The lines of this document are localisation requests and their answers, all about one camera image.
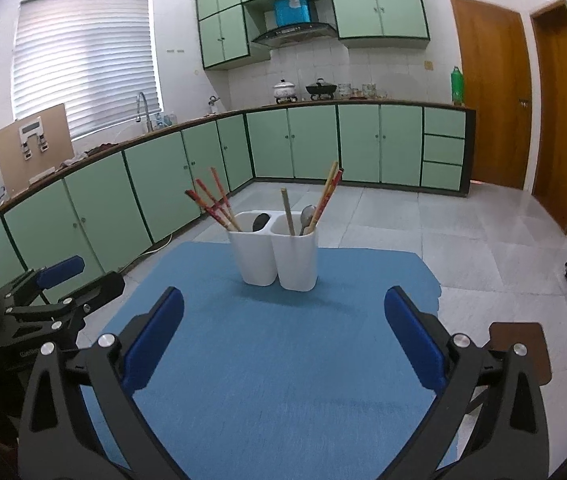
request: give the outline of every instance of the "brown stool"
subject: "brown stool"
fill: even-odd
[[[548,345],[540,323],[494,322],[490,325],[490,341],[484,348],[506,352],[515,343],[523,343],[528,349],[528,357],[532,359],[534,371],[539,385],[548,384],[552,379]],[[470,401],[466,413],[473,412],[483,404],[487,389]]]

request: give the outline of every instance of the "window blind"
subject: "window blind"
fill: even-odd
[[[148,0],[21,4],[12,73],[16,120],[64,103],[70,136],[77,137],[136,117],[139,92],[149,112],[160,111]]]

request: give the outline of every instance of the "wooden chopstick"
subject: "wooden chopstick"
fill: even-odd
[[[317,224],[317,215],[319,214],[319,208],[321,207],[321,204],[326,198],[327,192],[330,190],[330,186],[332,185],[332,181],[338,169],[339,169],[339,161],[336,160],[332,163],[332,166],[330,167],[330,171],[327,174],[326,184],[324,185],[324,189],[321,192],[321,198],[319,199],[319,202],[317,202],[317,207],[315,208],[315,214],[312,215],[312,220],[310,221],[310,225]]]
[[[222,199],[224,199],[224,203],[228,208],[228,213],[230,214],[230,219],[231,219],[230,221],[232,222],[232,225],[234,225],[239,231],[241,231],[239,225],[237,224],[237,219],[235,217],[235,214],[232,212],[232,208],[230,207],[230,200],[228,200],[228,195],[226,195],[226,190],[224,189],[224,186],[222,186],[222,181],[219,180],[219,174],[217,174],[217,169],[210,168],[210,171],[212,172],[214,181],[217,184],[217,189],[219,189],[219,193],[221,193]]]
[[[288,231],[294,236],[294,226],[292,224],[292,213],[290,212],[290,200],[288,200],[288,190],[282,187],[283,208],[285,209],[285,217],[288,220]]]
[[[310,230],[309,233],[315,230],[315,226],[317,225],[317,222],[319,222],[319,219],[321,219],[321,215],[323,214],[323,212],[326,210],[327,203],[332,197],[332,194],[335,192],[335,189],[337,189],[337,184],[339,184],[339,182],[341,181],[342,175],[343,175],[343,170],[337,171],[337,174],[335,175],[330,185],[330,189],[328,190],[327,195],[324,197],[323,202],[319,206],[319,213],[315,215],[317,219],[316,220],[313,219],[313,221],[310,223],[310,226],[308,226],[308,229]]]
[[[214,212],[208,204],[202,200],[202,198],[192,189],[186,189],[186,195],[188,195],[200,208],[202,208],[208,215],[210,215],[219,225],[222,225],[226,231],[229,231],[228,224],[224,222],[217,213]]]
[[[221,211],[222,215],[224,215],[226,217],[227,221],[230,222],[232,224],[232,226],[237,231],[241,231],[237,222],[236,221],[233,222],[230,215],[228,213],[226,213],[226,210],[222,207],[222,204],[221,204],[222,200],[217,202],[217,199],[214,197],[214,195],[210,191],[208,191],[206,184],[204,184],[200,178],[195,178],[195,183],[198,184],[199,187],[204,190],[204,193],[206,193],[206,195],[208,195],[208,198],[210,200],[212,200],[212,210],[214,211],[214,210],[218,209],[219,211]]]

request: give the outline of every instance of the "silver screw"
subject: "silver screw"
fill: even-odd
[[[515,353],[521,357],[523,357],[528,353],[528,349],[525,347],[523,343],[515,343],[513,349],[515,350]]]
[[[470,338],[465,334],[455,334],[452,342],[459,348],[468,348],[470,346]]]
[[[97,339],[97,344],[99,344],[101,348],[108,348],[109,346],[112,346],[114,342],[115,336],[112,334],[103,334],[99,336],[99,339]]]
[[[42,345],[41,353],[43,355],[50,355],[54,350],[54,343],[48,342]]]

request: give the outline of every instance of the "green bottle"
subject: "green bottle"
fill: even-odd
[[[452,103],[461,106],[463,105],[463,74],[458,66],[454,68],[450,77],[452,81]]]

